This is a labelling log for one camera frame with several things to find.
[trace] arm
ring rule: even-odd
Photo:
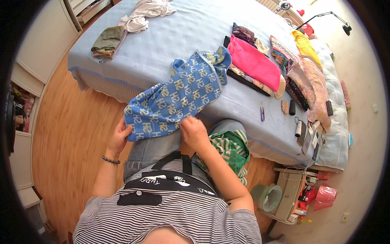
[[[183,139],[203,159],[209,174],[223,198],[230,202],[229,209],[247,209],[254,213],[253,200],[239,178],[211,144],[202,121],[187,117],[180,123]]]
[[[131,133],[131,126],[126,128],[124,118],[122,117],[119,124],[115,127],[114,134],[108,143],[104,156],[108,159],[117,161],[119,154],[126,146],[127,136]],[[97,173],[92,196],[104,196],[106,198],[114,195],[116,191],[116,180],[118,165],[107,162],[103,159],[100,170]]]

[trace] radiator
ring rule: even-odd
[[[282,11],[276,10],[278,8],[278,4],[276,4],[275,1],[279,3],[280,1],[278,1],[278,0],[275,0],[275,1],[273,1],[273,0],[256,0],[256,1],[258,1],[262,5],[266,6],[267,9],[271,10],[272,12],[274,12],[277,15],[282,15],[285,13],[284,10],[282,10]]]

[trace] wooden floor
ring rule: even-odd
[[[125,106],[92,89],[80,91],[77,81],[67,71],[67,54],[47,85],[34,131],[32,173],[60,243],[76,227],[89,199],[106,142]],[[121,162],[130,149],[131,142],[128,142],[119,157]],[[269,160],[252,158],[245,167],[248,190],[275,180],[273,162]],[[122,176],[123,163],[119,165],[118,188],[123,184]],[[258,211],[256,217],[264,233],[271,219]]]

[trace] green fabric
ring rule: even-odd
[[[124,32],[123,26],[114,26],[106,28],[96,39],[91,51],[95,50],[112,50],[115,49],[121,42],[121,37]]]
[[[245,133],[242,130],[222,131],[211,134],[209,138],[212,145],[218,150],[222,158],[241,180],[242,184],[246,185],[244,176],[247,171],[244,165],[250,160],[250,152]],[[197,164],[203,171],[209,173],[206,164],[198,155]]]

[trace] folded pink cloth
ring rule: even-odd
[[[249,43],[230,37],[228,47],[232,63],[244,73],[277,92],[280,84],[280,68]]]

